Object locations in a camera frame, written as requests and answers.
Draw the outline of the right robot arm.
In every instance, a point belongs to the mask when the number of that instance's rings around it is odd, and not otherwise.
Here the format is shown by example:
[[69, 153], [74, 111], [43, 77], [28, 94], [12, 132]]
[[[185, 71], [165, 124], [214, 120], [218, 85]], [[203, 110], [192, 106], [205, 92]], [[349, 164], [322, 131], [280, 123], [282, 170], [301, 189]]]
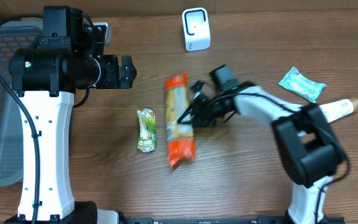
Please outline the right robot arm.
[[289, 103], [252, 82], [240, 83], [227, 65], [209, 73], [216, 91], [204, 96], [203, 82], [191, 88], [193, 101], [178, 118], [180, 124], [207, 127], [218, 118], [228, 121], [239, 114], [258, 120], [272, 129], [282, 166], [293, 181], [291, 204], [282, 223], [344, 223], [343, 218], [323, 214], [328, 187], [337, 168], [350, 160], [339, 144], [319, 105]]

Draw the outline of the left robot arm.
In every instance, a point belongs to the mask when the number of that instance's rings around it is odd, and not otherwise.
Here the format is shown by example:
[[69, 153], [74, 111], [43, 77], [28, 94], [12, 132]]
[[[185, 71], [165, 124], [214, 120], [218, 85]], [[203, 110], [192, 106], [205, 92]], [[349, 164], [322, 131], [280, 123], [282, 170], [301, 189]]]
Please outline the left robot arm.
[[77, 90], [130, 89], [132, 58], [104, 54], [109, 26], [68, 6], [47, 6], [36, 48], [15, 52], [12, 89], [22, 104], [23, 186], [9, 223], [122, 223], [120, 212], [74, 199], [69, 135]]

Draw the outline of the white shampoo tube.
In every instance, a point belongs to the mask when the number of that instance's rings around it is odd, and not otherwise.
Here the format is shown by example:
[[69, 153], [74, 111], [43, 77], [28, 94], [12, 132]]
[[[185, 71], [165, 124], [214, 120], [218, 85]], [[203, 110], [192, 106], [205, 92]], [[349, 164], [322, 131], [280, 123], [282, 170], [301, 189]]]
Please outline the white shampoo tube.
[[326, 121], [331, 123], [358, 110], [358, 99], [348, 98], [319, 105]]

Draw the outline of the teal wipes packet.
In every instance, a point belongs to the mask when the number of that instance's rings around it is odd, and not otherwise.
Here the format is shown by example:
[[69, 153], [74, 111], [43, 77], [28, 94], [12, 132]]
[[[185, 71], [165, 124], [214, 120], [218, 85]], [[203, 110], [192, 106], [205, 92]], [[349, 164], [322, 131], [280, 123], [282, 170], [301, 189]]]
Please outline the teal wipes packet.
[[325, 83], [314, 82], [303, 76], [296, 67], [292, 67], [278, 83], [286, 90], [292, 91], [306, 100], [315, 103]]

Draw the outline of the green yellow snack packet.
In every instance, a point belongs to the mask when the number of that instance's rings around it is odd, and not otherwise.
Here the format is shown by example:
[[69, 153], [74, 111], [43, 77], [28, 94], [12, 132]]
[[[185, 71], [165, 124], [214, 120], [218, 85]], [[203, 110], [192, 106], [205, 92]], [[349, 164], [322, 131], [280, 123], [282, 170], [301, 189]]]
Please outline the green yellow snack packet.
[[152, 152], [157, 148], [155, 112], [150, 108], [137, 110], [139, 138], [137, 148], [141, 152]]

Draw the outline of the orange spaghetti package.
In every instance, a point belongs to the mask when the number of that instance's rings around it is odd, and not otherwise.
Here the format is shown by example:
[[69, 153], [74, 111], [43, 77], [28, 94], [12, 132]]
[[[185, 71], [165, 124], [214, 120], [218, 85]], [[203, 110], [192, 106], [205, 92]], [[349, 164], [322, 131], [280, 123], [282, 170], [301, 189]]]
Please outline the orange spaghetti package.
[[181, 161], [195, 159], [195, 139], [190, 115], [182, 117], [189, 107], [187, 73], [165, 81], [165, 120], [167, 156], [171, 168]]

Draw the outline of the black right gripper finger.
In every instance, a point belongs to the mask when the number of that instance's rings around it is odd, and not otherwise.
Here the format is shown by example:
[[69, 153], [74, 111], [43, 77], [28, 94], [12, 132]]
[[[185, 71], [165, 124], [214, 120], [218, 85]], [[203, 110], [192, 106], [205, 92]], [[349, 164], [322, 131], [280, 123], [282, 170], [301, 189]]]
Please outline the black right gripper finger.
[[202, 124], [202, 109], [202, 102], [192, 101], [183, 114], [177, 119], [178, 124]]
[[193, 92], [194, 100], [207, 100], [208, 96], [205, 95], [203, 87], [207, 83], [201, 80], [197, 80], [192, 86], [190, 86], [190, 90]]

